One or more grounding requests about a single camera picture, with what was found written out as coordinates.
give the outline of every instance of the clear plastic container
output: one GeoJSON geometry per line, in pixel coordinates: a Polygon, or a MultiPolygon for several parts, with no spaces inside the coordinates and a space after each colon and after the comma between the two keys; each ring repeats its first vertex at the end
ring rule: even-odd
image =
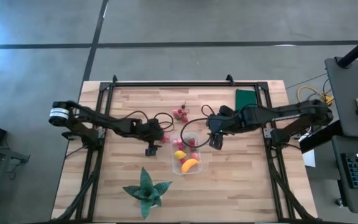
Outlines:
{"type": "MultiPolygon", "coordinates": [[[[178,144],[174,144],[174,140],[179,140],[180,139],[180,135],[179,134],[172,134],[170,136],[170,143],[171,143],[171,149],[172,149],[172,172],[174,174],[178,174],[178,175],[182,175],[182,174],[196,174],[198,172],[201,172],[201,170],[203,169],[203,163],[201,162],[201,153],[200,153],[200,149],[198,148],[193,148],[190,149],[188,146],[183,144],[183,152],[186,153],[186,157],[184,159],[188,160],[191,159],[191,155],[193,153],[197,153],[197,160],[198,160],[198,164],[195,164],[193,166],[190,167],[190,169],[188,170],[188,172],[186,173],[182,173],[181,172],[181,166],[182,163],[180,162],[179,159],[175,158],[175,156],[173,155],[177,150],[179,150],[179,145],[178,144]]],[[[198,142],[198,135],[196,133],[183,133],[183,139],[189,140],[189,139],[194,139],[195,140],[195,145],[198,146],[199,142],[198,142]]]]}

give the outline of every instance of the concrete floor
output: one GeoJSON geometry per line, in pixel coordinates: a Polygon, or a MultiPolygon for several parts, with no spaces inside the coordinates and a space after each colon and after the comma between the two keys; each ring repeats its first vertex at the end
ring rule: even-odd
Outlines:
{"type": "MultiPolygon", "coordinates": [[[[101,5],[0,0],[0,44],[90,44],[101,5]]],[[[110,0],[99,42],[279,40],[358,40],[358,0],[110,0]]],[[[291,86],[324,73],[325,58],[353,47],[98,49],[89,79],[115,74],[120,80],[222,80],[230,73],[237,80],[284,80],[291,86]]],[[[89,53],[0,50],[0,127],[13,150],[31,155],[1,189],[0,223],[50,218],[67,141],[48,123],[48,114],[53,101],[78,99],[89,53]]],[[[326,79],[305,85],[322,89],[326,79]]],[[[291,103],[299,86],[288,89],[291,103]]],[[[320,218],[358,223],[358,214],[333,204],[335,182],[310,181],[320,218]]]]}

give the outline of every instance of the wooden table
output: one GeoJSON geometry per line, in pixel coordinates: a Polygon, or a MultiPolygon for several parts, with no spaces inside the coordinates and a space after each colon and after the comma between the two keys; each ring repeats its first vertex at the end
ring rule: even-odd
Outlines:
{"type": "MultiPolygon", "coordinates": [[[[287,105],[284,82],[266,82],[273,107],[287,105]]],[[[94,109],[99,84],[85,82],[79,103],[94,109]]],[[[158,112],[172,113],[172,110],[185,103],[190,109],[189,120],[202,118],[201,106],[204,104],[210,105],[215,111],[221,105],[234,108],[234,92],[238,88],[253,90],[251,87],[115,87],[110,115],[120,118],[132,111],[142,110],[148,117],[153,117],[158,112]]],[[[143,118],[141,114],[133,117],[143,118]]],[[[159,119],[168,121],[164,116],[159,119]]],[[[279,128],[284,127],[288,121],[277,124],[279,128]]],[[[182,127],[183,123],[176,121],[172,133],[179,133],[182,127]]],[[[208,138],[208,129],[202,121],[189,125],[186,132],[198,133],[200,142],[208,138]]],[[[277,221],[260,129],[224,137],[221,151],[209,146],[202,147],[203,170],[191,175],[176,175],[172,172],[169,144],[163,144],[157,156],[145,157],[146,143],[122,138],[111,130],[106,137],[94,222],[277,221]],[[153,209],[146,220],[140,214],[138,201],[122,189],[123,186],[139,184],[142,167],[149,172],[154,183],[173,181],[163,195],[162,207],[153,209]]],[[[80,146],[79,141],[71,142],[67,153],[80,146]]],[[[78,193],[85,155],[86,150],[82,150],[66,159],[52,218],[62,214],[78,193]]],[[[301,152],[288,147],[283,151],[283,157],[292,192],[307,211],[316,217],[301,152]]],[[[283,211],[286,213],[284,196],[280,193],[283,211]]]]}

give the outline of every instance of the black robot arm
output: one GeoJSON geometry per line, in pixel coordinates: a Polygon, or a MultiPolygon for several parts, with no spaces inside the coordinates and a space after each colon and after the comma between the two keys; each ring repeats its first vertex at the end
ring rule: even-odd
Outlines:
{"type": "MultiPolygon", "coordinates": [[[[154,145],[154,141],[164,138],[164,131],[156,118],[148,119],[146,123],[142,123],[142,120],[137,118],[125,117],[117,119],[98,113],[73,101],[53,102],[49,123],[54,126],[68,128],[71,136],[79,136],[83,144],[87,146],[99,146],[101,138],[97,129],[87,128],[83,123],[91,123],[97,127],[112,129],[116,134],[124,138],[136,138],[147,142],[149,148],[146,149],[146,156],[155,156],[160,146],[154,145]]],[[[67,133],[63,133],[63,136],[68,138],[67,133]]]]}
{"type": "Polygon", "coordinates": [[[224,135],[253,131],[272,121],[293,118],[297,120],[285,128],[271,131],[272,146],[285,145],[292,135],[310,126],[328,125],[333,120],[333,114],[327,104],[319,100],[276,108],[250,104],[238,111],[222,106],[217,115],[211,114],[207,120],[207,126],[211,130],[209,145],[220,150],[224,135]]]}

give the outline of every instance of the potted plant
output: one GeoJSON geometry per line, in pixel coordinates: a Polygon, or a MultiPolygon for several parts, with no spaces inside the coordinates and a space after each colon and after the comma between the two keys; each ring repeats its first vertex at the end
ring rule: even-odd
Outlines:
{"type": "Polygon", "coordinates": [[[140,200],[140,209],[144,219],[152,207],[161,207],[161,196],[168,190],[172,182],[162,182],[153,185],[149,173],[142,167],[140,173],[140,186],[128,186],[123,189],[132,197],[140,200]]]}

